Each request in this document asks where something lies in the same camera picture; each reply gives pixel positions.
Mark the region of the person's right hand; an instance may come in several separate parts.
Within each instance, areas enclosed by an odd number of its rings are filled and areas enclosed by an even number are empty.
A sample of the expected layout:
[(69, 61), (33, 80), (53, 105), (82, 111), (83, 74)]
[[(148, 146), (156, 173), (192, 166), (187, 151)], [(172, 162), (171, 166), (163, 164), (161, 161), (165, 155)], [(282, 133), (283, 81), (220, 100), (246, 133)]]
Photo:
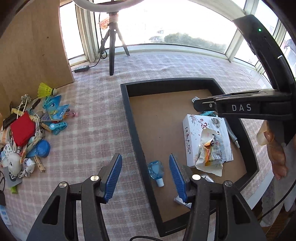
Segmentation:
[(281, 180), (287, 175), (287, 166), (285, 165), (285, 152), (282, 147), (284, 142), (282, 124), (273, 121), (264, 121), (266, 130), (263, 132), (267, 141), (267, 153), (271, 161), (273, 174), (276, 180)]

